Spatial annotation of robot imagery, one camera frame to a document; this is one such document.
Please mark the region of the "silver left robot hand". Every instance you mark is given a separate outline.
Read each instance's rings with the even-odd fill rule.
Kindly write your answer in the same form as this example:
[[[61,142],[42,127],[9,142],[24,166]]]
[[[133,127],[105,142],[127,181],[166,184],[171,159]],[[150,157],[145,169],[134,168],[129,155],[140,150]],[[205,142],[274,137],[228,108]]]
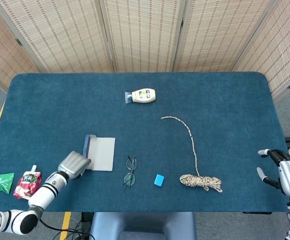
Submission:
[[[68,156],[59,164],[58,171],[63,172],[67,175],[67,179],[75,179],[83,175],[87,169],[91,160],[84,157],[83,155],[72,151]]]

